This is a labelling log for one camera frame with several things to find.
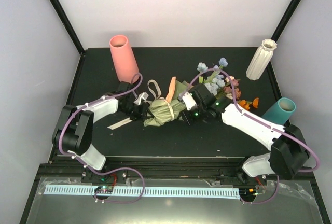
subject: pink cylinder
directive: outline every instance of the pink cylinder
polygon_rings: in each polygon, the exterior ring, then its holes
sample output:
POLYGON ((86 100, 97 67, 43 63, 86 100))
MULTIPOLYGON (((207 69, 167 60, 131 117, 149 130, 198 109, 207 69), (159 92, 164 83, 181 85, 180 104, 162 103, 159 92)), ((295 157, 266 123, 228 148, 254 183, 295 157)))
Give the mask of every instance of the pink cylinder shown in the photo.
MULTIPOLYGON (((119 81, 131 83, 133 76, 139 72, 139 67, 128 38, 123 35, 114 36, 109 41, 109 47, 119 81)), ((138 79, 139 76, 135 76, 133 82, 138 79)))

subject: black platform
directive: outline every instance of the black platform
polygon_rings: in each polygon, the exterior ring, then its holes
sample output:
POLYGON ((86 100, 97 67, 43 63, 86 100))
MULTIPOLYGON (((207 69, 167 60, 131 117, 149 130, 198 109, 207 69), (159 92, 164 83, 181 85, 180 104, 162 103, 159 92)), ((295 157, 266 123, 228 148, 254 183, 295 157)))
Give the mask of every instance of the black platform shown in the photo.
MULTIPOLYGON (((260 98, 262 115, 274 102, 272 85, 265 71, 257 81, 250 81, 245 71, 256 48, 133 48, 144 80, 139 91, 146 91, 150 79, 158 82, 163 95, 168 91, 172 76, 191 81, 198 73, 199 62, 209 67, 225 57, 229 74, 241 79, 242 99, 260 98)), ((86 52, 75 90, 73 105, 93 101, 118 87, 112 57, 108 48, 91 48, 86 52)), ((115 130, 107 127, 126 116, 116 113, 98 121, 93 130, 93 145, 106 156, 125 157, 245 157, 260 155, 267 150, 241 131, 222 123, 200 122, 188 126, 172 121, 161 127, 144 127, 140 121, 115 130)))

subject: teal cylinder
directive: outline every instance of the teal cylinder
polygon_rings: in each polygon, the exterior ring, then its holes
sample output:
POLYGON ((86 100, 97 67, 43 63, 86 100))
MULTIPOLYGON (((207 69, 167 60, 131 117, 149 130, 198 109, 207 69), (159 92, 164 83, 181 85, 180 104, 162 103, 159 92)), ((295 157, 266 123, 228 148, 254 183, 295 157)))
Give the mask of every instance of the teal cylinder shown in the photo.
POLYGON ((272 123, 283 125, 295 112, 295 109, 294 101, 289 98, 280 98, 263 114, 262 118, 272 123))

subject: artificial flower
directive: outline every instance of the artificial flower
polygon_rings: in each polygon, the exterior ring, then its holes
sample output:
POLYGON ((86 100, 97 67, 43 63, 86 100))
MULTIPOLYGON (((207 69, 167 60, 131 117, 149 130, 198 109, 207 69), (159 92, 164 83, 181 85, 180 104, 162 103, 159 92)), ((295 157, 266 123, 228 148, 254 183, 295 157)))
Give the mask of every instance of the artificial flower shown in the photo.
POLYGON ((220 69, 220 68, 219 68, 218 65, 215 65, 215 66, 213 67, 213 69, 220 69))
POLYGON ((232 89, 230 87, 224 87, 224 92, 225 93, 231 93, 232 89))
POLYGON ((239 85, 239 81, 236 80, 236 79, 234 79, 234 80, 233 80, 233 86, 234 86, 234 87, 237 87, 238 85, 239 85))
POLYGON ((233 95, 231 93, 226 94, 226 97, 233 100, 233 95))
POLYGON ((247 111, 249 111, 250 110, 250 105, 249 104, 245 104, 243 108, 246 109, 247 111))
POLYGON ((223 88, 226 84, 225 84, 224 80, 218 80, 217 85, 218 85, 218 87, 223 88))
POLYGON ((241 91, 238 88, 235 88, 235 97, 238 99, 241 96, 241 91))
POLYGON ((217 78, 218 80, 221 80, 221 79, 224 78, 224 76, 223 76, 223 75, 216 75, 216 78, 217 78))
POLYGON ((199 72, 204 72, 204 71, 208 70, 208 67, 207 67, 207 65, 205 63, 200 62, 200 63, 198 63, 197 70, 199 72))
POLYGON ((218 79, 217 79, 216 77, 214 77, 214 78, 211 80, 212 83, 217 83, 217 81, 218 81, 218 79))
POLYGON ((235 77, 234 76, 230 76, 231 80, 235 80, 235 77))
POLYGON ((205 83, 204 84, 205 86, 206 86, 206 88, 208 89, 208 91, 210 92, 210 93, 212 93, 214 96, 216 96, 217 95, 217 90, 218 90, 218 85, 217 84, 215 84, 215 83, 205 83))
POLYGON ((228 62, 227 62, 227 60, 226 60, 226 58, 220 58, 220 60, 219 60, 219 65, 221 66, 221 67, 227 67, 227 65, 228 65, 228 62))
POLYGON ((258 108, 259 98, 254 98, 253 107, 258 108))
POLYGON ((238 104, 239 104, 240 106, 244 107, 245 104, 247 104, 247 102, 246 102, 245 100, 240 100, 240 101, 238 102, 238 104))

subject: bouquet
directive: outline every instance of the bouquet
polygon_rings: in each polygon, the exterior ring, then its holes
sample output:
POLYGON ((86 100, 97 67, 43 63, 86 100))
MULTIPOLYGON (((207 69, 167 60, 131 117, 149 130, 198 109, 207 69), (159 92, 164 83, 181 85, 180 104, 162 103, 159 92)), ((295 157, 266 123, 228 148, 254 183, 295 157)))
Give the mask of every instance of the bouquet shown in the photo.
MULTIPOLYGON (((215 65, 213 67, 214 69, 223 69, 228 65, 226 58, 221 58, 218 63, 219 66, 215 65)), ((207 71, 208 69, 209 69, 208 66, 203 62, 200 62, 197 66, 197 70, 199 72, 204 72, 207 71)), ((252 102, 246 100, 240 100, 241 97, 241 91, 239 89, 240 80, 235 79, 234 76, 230 76, 230 78, 235 87, 235 95, 238 104, 246 110, 250 110, 251 105, 255 108, 258 108, 259 98, 255 98, 252 102)), ((230 81, 228 78, 225 78, 223 75, 221 75, 220 72, 214 71, 210 76, 207 77, 200 76, 199 82, 203 83, 206 86, 206 88, 209 90, 209 92, 212 93, 217 99, 221 97, 227 97, 229 99, 233 99, 232 87, 230 81)))

